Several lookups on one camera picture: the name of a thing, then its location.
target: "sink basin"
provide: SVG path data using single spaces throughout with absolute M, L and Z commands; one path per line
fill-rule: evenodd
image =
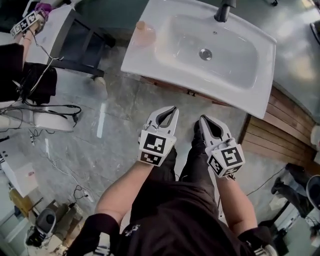
M 276 41 L 229 14 L 195 0 L 149 0 L 140 20 L 155 40 L 137 44 L 135 31 L 121 70 L 146 76 L 226 102 L 263 118 L 274 75 Z

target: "person's leg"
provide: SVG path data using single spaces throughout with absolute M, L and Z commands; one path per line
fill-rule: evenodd
M 304 168 L 292 163 L 288 163 L 285 166 L 285 169 L 290 172 L 295 182 L 300 184 L 304 190 L 306 190 L 307 183 L 311 177 L 304 171 Z
M 161 181 L 161 182 L 174 182 L 176 180 L 175 164 L 177 158 L 177 151 L 173 147 L 170 153 L 166 156 L 161 166 L 154 166 L 150 172 L 146 182 L 149 181 Z
M 272 194 L 276 192 L 293 204 L 302 218 L 305 218 L 313 208 L 307 197 L 299 194 L 290 186 L 285 185 L 279 177 L 275 180 L 271 188 Z
M 195 183 L 198 186 L 204 187 L 207 192 L 215 198 L 215 187 L 208 171 L 208 156 L 205 152 L 206 145 L 201 136 L 199 121 L 195 123 L 193 130 L 192 148 L 189 151 L 179 181 Z

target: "person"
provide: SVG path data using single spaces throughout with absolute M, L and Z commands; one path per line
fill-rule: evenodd
M 295 182 L 300 184 L 303 187 L 303 189 L 306 191 L 307 183 L 311 177 L 304 171 L 304 168 L 292 163 L 288 163 L 285 166 L 285 169 L 290 172 Z M 284 184 L 284 182 L 281 181 L 280 177 L 276 178 L 271 188 L 271 193 L 273 195 L 276 192 L 278 192 L 280 195 L 286 198 L 291 204 L 293 204 L 294 207 L 298 210 L 302 218 L 307 217 L 307 215 L 314 208 L 312 203 L 309 201 L 309 199 L 306 196 L 303 196 L 302 194 L 294 190 L 292 187 Z
M 191 145 L 179 181 L 174 148 L 159 167 L 137 161 L 103 193 L 65 255 L 251 256 L 272 245 L 235 180 L 216 179 L 227 225 L 219 220 L 199 121 Z M 130 223 L 119 234 L 130 209 Z
M 29 99 L 40 105 L 49 103 L 50 97 L 56 95 L 56 69 L 51 66 L 47 68 L 46 64 L 27 62 L 30 45 L 35 43 L 35 35 L 40 27 L 40 23 L 36 22 L 24 34 L 18 34 L 12 43 L 0 45 L 0 73 L 3 85 L 0 103 L 17 102 L 21 97 L 22 101 Z M 37 87 L 31 93 L 39 78 L 41 79 Z

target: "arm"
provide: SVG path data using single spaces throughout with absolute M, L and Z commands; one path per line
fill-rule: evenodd
M 36 34 L 36 30 L 38 28 L 39 24 L 36 22 L 35 24 L 33 24 L 26 33 L 25 36 L 22 39 L 21 45 L 23 45 L 24 50 L 23 50 L 23 62 L 22 62 L 22 66 L 24 66 L 26 59 L 27 59 L 27 55 L 28 55 L 28 51 L 29 51 L 29 47 L 32 43 L 32 40 L 34 39 L 34 36 Z
M 127 173 L 103 193 L 95 213 L 110 215 L 120 225 L 123 217 L 131 209 L 152 168 L 153 165 L 135 162 Z
M 220 193 L 222 209 L 229 228 L 237 236 L 256 228 L 255 209 L 248 197 L 232 179 L 217 178 L 217 188 Z

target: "marble floor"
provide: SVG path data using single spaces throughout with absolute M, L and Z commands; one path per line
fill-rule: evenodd
M 238 138 L 246 113 L 234 107 L 212 104 L 209 100 L 172 92 L 144 81 L 140 76 L 120 71 L 126 47 L 106 50 L 100 62 L 105 71 L 103 85 L 94 83 L 85 74 L 58 70 L 56 96 L 51 104 L 81 106 L 79 122 L 72 133 L 45 131 L 36 138 L 34 146 L 27 129 L 11 130 L 12 143 L 17 143 L 30 159 L 36 172 L 38 189 L 31 197 L 55 199 L 59 203 L 74 201 L 73 192 L 79 183 L 96 202 L 85 198 L 77 201 L 84 216 L 94 212 L 99 197 L 123 175 L 137 159 L 138 134 L 149 114 L 161 107 L 175 105 L 180 115 L 175 132 L 178 153 L 177 175 L 186 162 L 191 148 L 193 124 L 206 114 L 225 122 L 231 134 Z M 246 164 L 236 178 L 246 194 L 254 191 L 285 163 L 245 152 Z M 249 198 L 259 221 L 270 219 L 275 213 L 269 203 L 270 188 L 276 176 Z

